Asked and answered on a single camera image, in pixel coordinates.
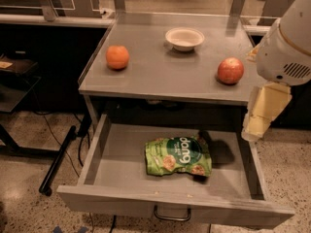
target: cabinet top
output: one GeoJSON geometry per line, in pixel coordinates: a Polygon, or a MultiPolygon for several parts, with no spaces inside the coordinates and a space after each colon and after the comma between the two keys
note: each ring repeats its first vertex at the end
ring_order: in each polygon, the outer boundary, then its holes
{"type": "Polygon", "coordinates": [[[252,88],[264,83],[256,64],[247,60],[252,44],[237,17],[137,14],[118,16],[105,41],[90,63],[80,92],[84,95],[212,102],[246,105],[252,88]],[[204,34],[203,44],[190,52],[172,49],[165,33],[189,27],[204,34]],[[105,53],[110,45],[124,45],[128,66],[122,71],[107,67],[105,53]],[[227,57],[244,64],[244,76],[236,85],[216,79],[219,64],[227,57]]]}

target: drawer handle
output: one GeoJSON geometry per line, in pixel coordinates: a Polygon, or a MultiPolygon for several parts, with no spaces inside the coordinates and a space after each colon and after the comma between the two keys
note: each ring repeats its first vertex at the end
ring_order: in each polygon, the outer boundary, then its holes
{"type": "Polygon", "coordinates": [[[187,216],[186,217],[173,217],[173,216],[161,216],[158,214],[157,212],[157,206],[155,206],[154,208],[154,214],[155,214],[155,217],[157,219],[162,219],[162,220],[171,220],[171,221],[189,221],[191,219],[191,209],[188,208],[187,209],[187,216]]]}

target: snack bag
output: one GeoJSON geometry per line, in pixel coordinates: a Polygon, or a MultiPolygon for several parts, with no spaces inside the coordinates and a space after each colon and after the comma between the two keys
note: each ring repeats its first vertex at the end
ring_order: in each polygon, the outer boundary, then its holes
{"type": "Polygon", "coordinates": [[[178,172],[208,177],[212,171],[207,143],[199,136],[158,138],[146,143],[145,154],[149,175],[178,172]]]}

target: open drawer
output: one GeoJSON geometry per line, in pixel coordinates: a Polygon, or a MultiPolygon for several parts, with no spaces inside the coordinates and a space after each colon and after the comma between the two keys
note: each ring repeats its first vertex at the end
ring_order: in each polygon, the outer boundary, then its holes
{"type": "Polygon", "coordinates": [[[265,200],[256,146],[232,130],[203,130],[213,161],[208,179],[146,174],[146,142],[197,132],[115,123],[102,115],[77,185],[61,185],[57,192],[73,211],[118,216],[274,228],[294,215],[293,209],[265,200]]]}

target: gray cabinet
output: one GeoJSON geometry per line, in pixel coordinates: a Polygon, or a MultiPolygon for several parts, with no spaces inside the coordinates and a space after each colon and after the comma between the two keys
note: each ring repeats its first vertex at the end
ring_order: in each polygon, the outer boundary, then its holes
{"type": "Polygon", "coordinates": [[[255,228],[273,228],[290,218],[293,209],[268,200],[256,145],[240,137],[252,87],[264,82],[255,64],[245,60],[251,47],[240,22],[231,17],[121,14],[82,76],[80,92],[95,134],[77,185],[58,188],[67,206],[255,228]],[[166,46],[165,32],[181,25],[205,35],[200,49],[184,53],[166,46]],[[130,52],[130,64],[121,72],[105,63],[105,50],[115,43],[130,52]],[[232,55],[243,59],[246,73],[239,84],[226,86],[215,80],[215,72],[221,60],[232,55]],[[123,106],[123,99],[137,104],[123,106]],[[149,110],[139,105],[146,99],[183,106],[149,110]],[[102,111],[101,100],[117,101],[117,106],[102,111]],[[198,131],[212,156],[208,179],[146,174],[146,142],[198,131]]]}

